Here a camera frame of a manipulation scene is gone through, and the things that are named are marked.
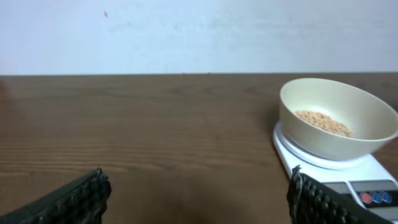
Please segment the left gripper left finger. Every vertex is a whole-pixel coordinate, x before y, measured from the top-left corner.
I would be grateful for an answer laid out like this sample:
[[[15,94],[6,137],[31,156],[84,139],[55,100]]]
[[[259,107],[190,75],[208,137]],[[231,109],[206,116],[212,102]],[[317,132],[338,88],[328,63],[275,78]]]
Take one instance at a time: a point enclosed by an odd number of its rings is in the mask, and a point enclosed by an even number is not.
[[[1,224],[101,224],[112,192],[97,168],[38,200],[1,215]]]

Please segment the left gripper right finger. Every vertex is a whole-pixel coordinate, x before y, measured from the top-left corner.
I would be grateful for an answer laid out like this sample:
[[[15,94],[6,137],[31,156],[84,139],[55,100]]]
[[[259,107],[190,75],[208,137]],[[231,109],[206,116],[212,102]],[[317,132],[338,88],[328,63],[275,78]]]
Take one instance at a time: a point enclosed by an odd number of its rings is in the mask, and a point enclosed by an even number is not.
[[[325,184],[292,169],[287,192],[292,224],[392,224]]]

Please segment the white digital kitchen scale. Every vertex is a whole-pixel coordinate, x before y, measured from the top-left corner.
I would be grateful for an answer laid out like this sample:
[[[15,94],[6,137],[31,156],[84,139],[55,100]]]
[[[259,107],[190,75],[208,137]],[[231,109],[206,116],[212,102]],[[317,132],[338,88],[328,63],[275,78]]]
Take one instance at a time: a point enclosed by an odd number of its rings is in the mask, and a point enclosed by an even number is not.
[[[304,151],[277,123],[273,131],[276,151],[287,171],[309,175],[366,210],[397,223],[397,180],[370,154],[348,161],[331,161]]]

